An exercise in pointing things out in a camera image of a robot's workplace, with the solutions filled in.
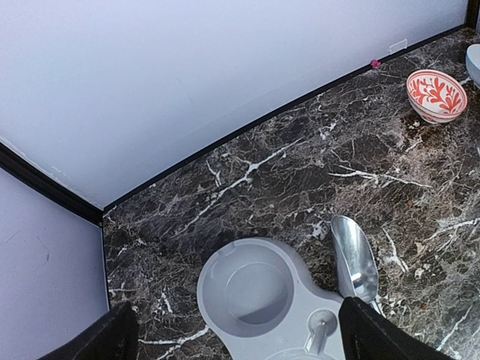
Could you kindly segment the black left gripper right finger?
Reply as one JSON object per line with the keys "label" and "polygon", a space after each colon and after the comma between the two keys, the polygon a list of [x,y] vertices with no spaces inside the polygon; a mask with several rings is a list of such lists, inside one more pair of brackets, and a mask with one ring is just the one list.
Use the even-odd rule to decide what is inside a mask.
{"label": "black left gripper right finger", "polygon": [[338,317],[346,359],[451,359],[399,329],[360,298],[345,298]]}

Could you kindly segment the silver metal scoop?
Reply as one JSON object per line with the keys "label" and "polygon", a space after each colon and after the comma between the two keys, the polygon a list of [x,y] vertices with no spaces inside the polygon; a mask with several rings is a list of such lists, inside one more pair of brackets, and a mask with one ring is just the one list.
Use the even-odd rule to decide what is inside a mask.
{"label": "silver metal scoop", "polygon": [[362,228],[350,217],[331,219],[338,289],[346,297],[358,297],[383,315],[377,303],[379,273],[373,251]]}

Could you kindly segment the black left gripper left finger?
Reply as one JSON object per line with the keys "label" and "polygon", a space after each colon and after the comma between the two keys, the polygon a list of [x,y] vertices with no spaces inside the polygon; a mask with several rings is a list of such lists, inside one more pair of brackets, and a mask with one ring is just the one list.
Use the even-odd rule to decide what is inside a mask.
{"label": "black left gripper left finger", "polygon": [[136,312],[129,301],[124,301],[40,359],[136,359],[138,334]]}

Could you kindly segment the translucent double pet bowl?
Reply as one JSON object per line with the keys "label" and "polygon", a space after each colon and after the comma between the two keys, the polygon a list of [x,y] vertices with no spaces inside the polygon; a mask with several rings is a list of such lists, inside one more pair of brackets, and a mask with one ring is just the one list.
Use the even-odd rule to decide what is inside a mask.
{"label": "translucent double pet bowl", "polygon": [[344,359],[343,299],[318,287],[300,255],[269,238],[232,241],[199,275],[197,304],[233,359]]}

